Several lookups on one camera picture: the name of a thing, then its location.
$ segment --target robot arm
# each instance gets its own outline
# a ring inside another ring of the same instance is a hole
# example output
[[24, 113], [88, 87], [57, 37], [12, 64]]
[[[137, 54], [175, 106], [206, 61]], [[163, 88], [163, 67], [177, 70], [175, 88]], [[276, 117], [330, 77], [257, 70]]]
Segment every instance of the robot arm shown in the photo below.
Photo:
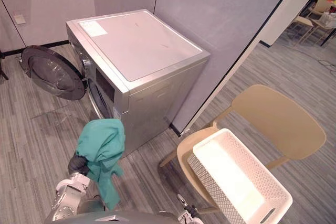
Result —
[[179, 217], [167, 212], [159, 214], [144, 214], [140, 212], [107, 212], [83, 211], [81, 200], [85, 196], [90, 179], [86, 177], [88, 168], [84, 157], [72, 157], [69, 162], [70, 178], [64, 179], [56, 186], [56, 196], [51, 211], [44, 224], [92, 224], [101, 221], [118, 221], [120, 224], [203, 224], [195, 207], [189, 206], [181, 195], [177, 198], [185, 211]]
[[70, 175], [56, 186], [56, 196], [51, 206], [51, 212], [45, 224], [59, 219], [66, 219], [77, 214], [82, 197], [86, 194], [90, 179], [78, 172]]

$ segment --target washing machine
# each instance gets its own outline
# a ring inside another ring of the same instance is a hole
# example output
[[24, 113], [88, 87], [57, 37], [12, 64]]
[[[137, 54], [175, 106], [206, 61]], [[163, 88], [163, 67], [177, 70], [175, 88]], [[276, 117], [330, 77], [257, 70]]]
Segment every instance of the washing machine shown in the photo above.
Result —
[[123, 156], [169, 127], [209, 57], [145, 9], [71, 20], [66, 27], [76, 64], [29, 46], [22, 68], [49, 93], [79, 100], [88, 92], [98, 118], [120, 119]]

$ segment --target green towel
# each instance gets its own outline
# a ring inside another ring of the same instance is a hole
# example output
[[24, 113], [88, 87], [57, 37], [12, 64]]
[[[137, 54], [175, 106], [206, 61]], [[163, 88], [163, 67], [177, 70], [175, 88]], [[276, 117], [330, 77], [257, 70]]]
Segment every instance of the green towel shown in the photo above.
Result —
[[119, 201], [111, 176], [122, 174], [117, 161], [124, 151], [124, 127], [118, 119], [100, 119], [89, 122], [78, 138], [76, 154], [88, 160], [88, 177], [98, 184], [100, 196], [112, 210]]

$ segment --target chair in background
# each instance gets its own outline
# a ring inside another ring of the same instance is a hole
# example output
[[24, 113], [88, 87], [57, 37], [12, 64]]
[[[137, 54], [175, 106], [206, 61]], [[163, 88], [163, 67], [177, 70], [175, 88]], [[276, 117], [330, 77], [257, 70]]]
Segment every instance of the chair in background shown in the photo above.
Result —
[[[296, 25], [292, 28], [292, 30], [295, 29], [295, 27], [297, 25], [304, 25], [304, 26], [307, 26], [308, 27], [308, 30], [305, 32], [305, 34], [303, 34], [301, 36], [301, 38], [294, 44], [294, 46], [296, 46], [298, 43], [300, 43], [304, 37], [311, 31], [311, 29], [314, 27], [313, 23], [310, 21], [310, 19], [308, 18], [304, 18], [304, 17], [301, 17], [301, 16], [296, 16], [295, 19], [293, 19], [293, 21], [289, 24], [289, 26], [293, 23], [296, 23]], [[296, 33], [295, 35], [293, 36], [293, 39], [299, 34], [299, 32], [302, 30], [302, 28], [300, 28]]]
[[[267, 137], [282, 153], [282, 157], [268, 163], [275, 168], [290, 159], [303, 159], [316, 152], [324, 143], [326, 134], [321, 126], [300, 105], [283, 94], [264, 85], [253, 85], [239, 94], [225, 111], [217, 116], [210, 127], [186, 137], [170, 155], [160, 163], [163, 167], [177, 156], [178, 162], [198, 193], [215, 206], [213, 199], [190, 168], [187, 159], [194, 145], [217, 132], [218, 121], [229, 112], [236, 111]], [[216, 212], [218, 208], [200, 210]]]
[[316, 14], [321, 16], [324, 12], [327, 12], [332, 4], [328, 2], [327, 0], [317, 0], [314, 7], [309, 7], [309, 14], [307, 17], [309, 17], [311, 14]]

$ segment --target open washer door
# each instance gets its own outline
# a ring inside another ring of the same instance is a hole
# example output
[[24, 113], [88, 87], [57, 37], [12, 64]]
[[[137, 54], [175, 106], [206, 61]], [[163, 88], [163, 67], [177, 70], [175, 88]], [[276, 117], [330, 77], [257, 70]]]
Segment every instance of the open washer door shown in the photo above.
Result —
[[83, 76], [60, 54], [46, 47], [28, 46], [21, 56], [24, 72], [45, 91], [67, 100], [79, 100], [84, 96]]

